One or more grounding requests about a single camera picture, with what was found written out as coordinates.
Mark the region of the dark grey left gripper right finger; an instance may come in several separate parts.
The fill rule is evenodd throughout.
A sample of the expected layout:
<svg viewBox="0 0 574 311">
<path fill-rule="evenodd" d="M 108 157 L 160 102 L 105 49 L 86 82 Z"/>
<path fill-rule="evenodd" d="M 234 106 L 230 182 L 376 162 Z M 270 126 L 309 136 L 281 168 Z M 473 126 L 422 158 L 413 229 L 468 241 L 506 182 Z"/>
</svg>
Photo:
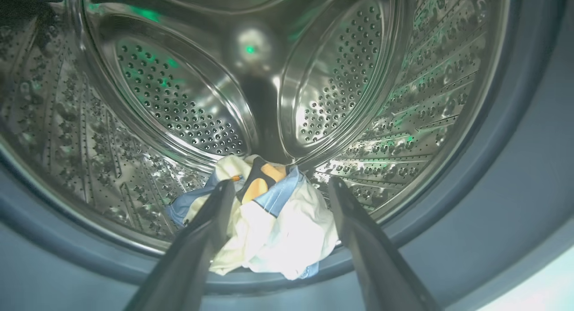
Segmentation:
<svg viewBox="0 0 574 311">
<path fill-rule="evenodd" d="M 368 311 L 439 311 L 441 307 L 402 254 L 341 178 L 329 180 L 339 240 L 350 250 Z"/>
</svg>

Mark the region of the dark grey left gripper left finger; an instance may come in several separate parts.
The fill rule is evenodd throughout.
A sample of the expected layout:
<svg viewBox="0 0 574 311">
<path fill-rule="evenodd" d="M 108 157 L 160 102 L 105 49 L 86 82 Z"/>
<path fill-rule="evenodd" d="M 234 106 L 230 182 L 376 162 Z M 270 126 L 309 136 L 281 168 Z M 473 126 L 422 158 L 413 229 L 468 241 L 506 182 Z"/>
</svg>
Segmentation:
<svg viewBox="0 0 574 311">
<path fill-rule="evenodd" d="M 127 311 L 197 311 L 209 267 L 227 241 L 235 199 L 232 180 L 220 182 L 139 287 Z"/>
</svg>

